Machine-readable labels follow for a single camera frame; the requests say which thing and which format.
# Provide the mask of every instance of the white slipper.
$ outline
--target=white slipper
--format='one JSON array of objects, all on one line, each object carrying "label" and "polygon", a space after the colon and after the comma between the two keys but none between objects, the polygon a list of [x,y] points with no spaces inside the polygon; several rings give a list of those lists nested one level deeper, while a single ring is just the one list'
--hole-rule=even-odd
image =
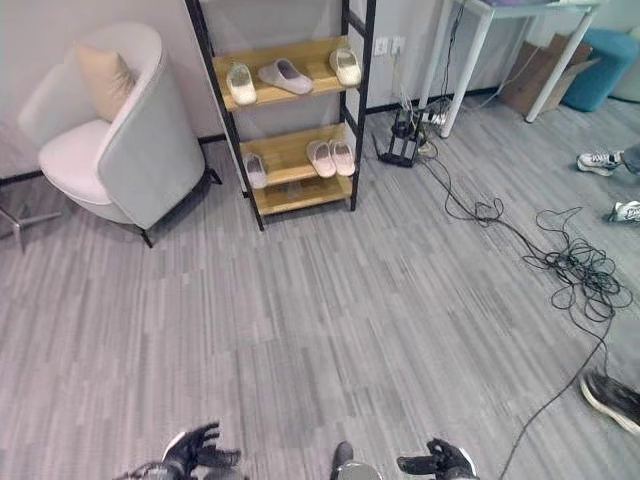
[{"label": "white slipper", "polygon": [[304,95],[313,90],[311,79],[296,70],[291,60],[287,58],[281,58],[271,65],[262,67],[258,71],[258,76],[264,83],[298,95]]},{"label": "white slipper", "polygon": [[350,48],[339,48],[331,52],[329,64],[342,85],[352,87],[360,83],[362,73],[358,57]]},{"label": "white slipper", "polygon": [[251,80],[251,72],[244,63],[234,63],[227,73],[227,87],[238,105],[251,105],[258,98]]},{"label": "white slipper", "polygon": [[247,177],[251,188],[259,190],[267,186],[267,172],[264,170],[262,158],[255,153],[249,152],[242,157],[244,168],[247,170]]},{"label": "white slipper", "polygon": [[333,163],[336,165],[338,175],[350,177],[354,174],[356,171],[356,163],[348,143],[341,140],[330,140],[329,152],[331,153]]},{"label": "white slipper", "polygon": [[329,144],[320,140],[314,140],[307,145],[307,157],[316,173],[322,178],[333,177],[336,174],[336,164],[333,163]]}]

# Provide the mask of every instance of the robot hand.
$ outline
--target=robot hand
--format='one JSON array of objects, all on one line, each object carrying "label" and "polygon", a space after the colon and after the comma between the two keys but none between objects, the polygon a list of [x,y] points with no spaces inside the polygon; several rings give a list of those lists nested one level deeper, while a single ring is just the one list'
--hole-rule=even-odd
[{"label": "robot hand", "polygon": [[198,466],[232,468],[240,461],[240,451],[224,451],[216,448],[215,439],[220,436],[219,423],[210,423],[176,436],[165,450],[162,462],[150,462],[119,479],[146,478],[183,480],[191,477]]},{"label": "robot hand", "polygon": [[167,447],[163,463],[174,465],[185,477],[198,465],[204,467],[231,468],[240,461],[240,451],[219,450],[215,440],[220,436],[219,422],[204,425],[178,435]]},{"label": "robot hand", "polygon": [[431,455],[398,457],[400,470],[410,475],[435,474],[436,480],[477,479],[476,470],[467,453],[444,440],[434,438],[427,443]]}]

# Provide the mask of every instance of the gray carpet floor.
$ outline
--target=gray carpet floor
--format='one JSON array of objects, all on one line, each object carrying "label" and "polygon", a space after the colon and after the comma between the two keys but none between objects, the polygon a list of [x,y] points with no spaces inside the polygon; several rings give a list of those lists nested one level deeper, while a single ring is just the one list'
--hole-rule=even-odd
[{"label": "gray carpet floor", "polygon": [[[640,140],[640,106],[610,100],[528,125],[465,101],[440,155],[465,198],[506,204],[544,248],[542,209],[583,206],[569,226],[640,284],[639,226],[607,224],[640,178],[574,167],[578,152]],[[389,114],[370,116],[382,141]],[[526,419],[574,374],[594,342],[549,304],[552,276],[520,259],[500,228],[458,222],[422,168],[378,163],[367,134],[358,209],[344,202],[256,228],[224,144],[208,147],[223,186],[203,185],[151,231],[75,207],[44,179],[0,202],[63,209],[31,228],[20,255],[0,240],[0,478],[111,478],[179,430],[222,420],[256,480],[326,480],[350,440],[385,479],[433,436],[464,446],[495,479]],[[0,224],[0,233],[8,227]],[[640,385],[640,308],[615,318],[610,370]],[[601,365],[602,356],[592,366]],[[570,388],[523,439],[506,478],[637,479],[640,440]]]}]

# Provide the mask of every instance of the white wall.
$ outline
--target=white wall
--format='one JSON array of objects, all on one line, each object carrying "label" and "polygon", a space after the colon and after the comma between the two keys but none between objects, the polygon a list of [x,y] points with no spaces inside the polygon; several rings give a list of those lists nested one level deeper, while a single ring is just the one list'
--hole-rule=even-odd
[{"label": "white wall", "polygon": [[[533,43],[546,45],[555,32],[570,33],[577,27],[579,21],[579,15],[548,16],[531,33],[531,40]],[[640,0],[609,0],[598,9],[591,28],[628,32],[638,25],[640,25]]]},{"label": "white wall", "polygon": [[0,178],[37,168],[15,118],[74,39],[121,20],[156,28],[166,45],[197,135],[221,131],[182,0],[2,0]]},{"label": "white wall", "polygon": [[[203,9],[217,53],[266,47],[339,34],[340,0],[203,0]],[[362,14],[365,0],[351,0]],[[376,36],[406,36],[405,52],[397,60],[374,57],[369,106],[397,102],[400,79],[410,98],[418,98],[440,11],[441,0],[378,0]],[[17,135],[14,119],[20,106],[44,73],[62,57],[73,39],[118,20],[139,20],[158,29],[173,61],[192,126],[197,135],[222,131],[199,50],[182,0],[4,0],[2,10],[2,82],[0,83],[0,178],[35,168],[33,152]],[[554,32],[567,33],[578,21],[575,14],[540,22],[532,39],[545,44]],[[452,55],[455,79],[471,42],[476,19],[465,13]],[[470,88],[498,84],[506,49],[522,22],[492,24]],[[602,7],[594,26],[626,31],[640,25],[640,0],[611,0]],[[444,58],[431,90],[440,93]],[[454,87],[449,84],[448,92]],[[245,138],[295,131],[333,121],[337,96],[311,97],[248,110],[238,115]]]}]

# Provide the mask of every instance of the shoe rack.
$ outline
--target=shoe rack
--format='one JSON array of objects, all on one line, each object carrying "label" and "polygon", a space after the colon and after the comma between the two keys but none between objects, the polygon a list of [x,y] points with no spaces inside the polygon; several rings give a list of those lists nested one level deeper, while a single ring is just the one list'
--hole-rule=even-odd
[{"label": "shoe rack", "polygon": [[[351,211],[354,211],[358,198],[376,0],[367,0],[364,21],[351,10],[349,0],[342,0],[341,36],[339,37],[312,40],[275,48],[234,52],[227,57],[217,57],[215,55],[200,0],[184,1],[220,109],[227,141],[238,164],[242,181],[247,189],[246,196],[251,204],[260,230],[264,230],[263,218],[267,215],[337,200],[348,200]],[[350,27],[364,39],[363,56],[360,59],[362,76],[360,85],[345,87],[338,81],[334,71],[331,69],[329,56],[337,48],[348,46]],[[236,128],[235,112],[249,108],[260,108],[264,105],[293,102],[308,96],[289,93],[280,88],[267,85],[258,78],[258,69],[260,67],[273,63],[279,58],[290,59],[302,74],[311,78],[313,91],[308,95],[340,95],[339,118],[336,119],[336,123],[333,125],[243,142]],[[251,71],[257,94],[257,101],[251,105],[239,106],[231,97],[226,83],[226,76],[233,62],[244,63]],[[356,89],[359,93],[357,119],[354,119],[346,105],[346,90],[351,88]],[[320,178],[307,159],[307,144],[312,140],[343,139],[346,128],[350,128],[353,131],[356,139],[354,149],[355,173],[351,177],[335,175],[331,178]],[[246,152],[254,152],[262,157],[262,163],[267,172],[266,188],[260,190],[251,188],[244,162],[242,161],[242,156]]]}]

